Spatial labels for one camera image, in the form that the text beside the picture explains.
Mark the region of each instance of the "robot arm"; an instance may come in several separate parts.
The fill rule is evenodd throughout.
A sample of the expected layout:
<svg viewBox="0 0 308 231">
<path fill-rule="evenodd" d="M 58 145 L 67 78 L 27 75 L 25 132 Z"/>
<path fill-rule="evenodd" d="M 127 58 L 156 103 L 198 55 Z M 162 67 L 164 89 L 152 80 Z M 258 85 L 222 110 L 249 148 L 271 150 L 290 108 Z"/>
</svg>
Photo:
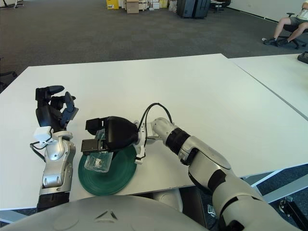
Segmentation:
<svg viewBox="0 0 308 231">
<path fill-rule="evenodd" d="M 46 163 L 39 191 L 38 211 L 69 201 L 76 148 L 70 141 L 73 134 L 66 131 L 66 126 L 75 117 L 78 108 L 74 105 L 75 97 L 69 92 L 65 96 L 53 96 L 63 90 L 63 86 L 36 89 L 36 115 L 40 127 L 34 133 L 38 142 L 30 144 L 30 147 Z M 64 103 L 66 108 L 61 112 Z M 44 149 L 44 155 L 35 149 Z"/>
<path fill-rule="evenodd" d="M 249 184 L 236 177 L 228 161 L 216 150 L 164 118 L 154 120 L 148 127 L 189 166 L 192 182 L 205 193 L 213 194 L 220 230 L 298 230 L 283 220 Z"/>
</svg>

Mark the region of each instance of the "green plate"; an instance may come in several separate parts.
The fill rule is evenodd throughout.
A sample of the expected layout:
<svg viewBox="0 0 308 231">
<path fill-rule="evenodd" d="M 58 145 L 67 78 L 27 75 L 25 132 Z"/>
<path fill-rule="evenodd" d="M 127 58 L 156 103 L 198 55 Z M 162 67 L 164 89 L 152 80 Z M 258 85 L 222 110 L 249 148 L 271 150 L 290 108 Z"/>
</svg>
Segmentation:
<svg viewBox="0 0 308 231">
<path fill-rule="evenodd" d="M 82 187 L 96 196 L 111 195 L 123 189 L 134 176 L 136 150 L 129 146 L 117 153 L 106 173 L 84 168 L 87 157 L 82 155 L 78 166 L 78 177 Z"/>
</svg>

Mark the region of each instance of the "transparent cup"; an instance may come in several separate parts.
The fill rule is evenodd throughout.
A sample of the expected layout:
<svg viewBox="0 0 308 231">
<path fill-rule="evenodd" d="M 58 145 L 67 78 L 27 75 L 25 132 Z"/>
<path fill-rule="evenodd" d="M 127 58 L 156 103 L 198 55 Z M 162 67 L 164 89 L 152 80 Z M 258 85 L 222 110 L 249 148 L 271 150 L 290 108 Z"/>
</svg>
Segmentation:
<svg viewBox="0 0 308 231">
<path fill-rule="evenodd" d="M 98 130 L 96 132 L 95 138 L 99 140 L 104 140 L 105 129 Z M 87 156 L 84 167 L 91 171 L 102 173 L 108 172 L 113 154 L 113 152 L 90 153 L 90 155 Z"/>
</svg>

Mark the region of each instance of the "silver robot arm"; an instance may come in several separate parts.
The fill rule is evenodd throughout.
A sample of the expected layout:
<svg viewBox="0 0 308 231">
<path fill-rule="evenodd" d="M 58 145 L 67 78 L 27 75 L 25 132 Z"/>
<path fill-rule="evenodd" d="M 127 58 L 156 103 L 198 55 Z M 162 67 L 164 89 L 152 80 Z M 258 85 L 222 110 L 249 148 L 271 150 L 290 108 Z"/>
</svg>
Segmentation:
<svg viewBox="0 0 308 231">
<path fill-rule="evenodd" d="M 205 193 L 213 194 L 220 230 L 298 230 L 282 219 L 249 184 L 236 177 L 228 161 L 216 150 L 164 118 L 154 120 L 147 128 L 189 166 L 192 182 Z"/>
<path fill-rule="evenodd" d="M 64 204 L 69 201 L 73 176 L 75 145 L 70 141 L 69 131 L 52 132 L 50 126 L 39 127 L 34 137 L 45 148 L 46 162 L 42 186 L 39 191 L 38 211 Z"/>
</svg>

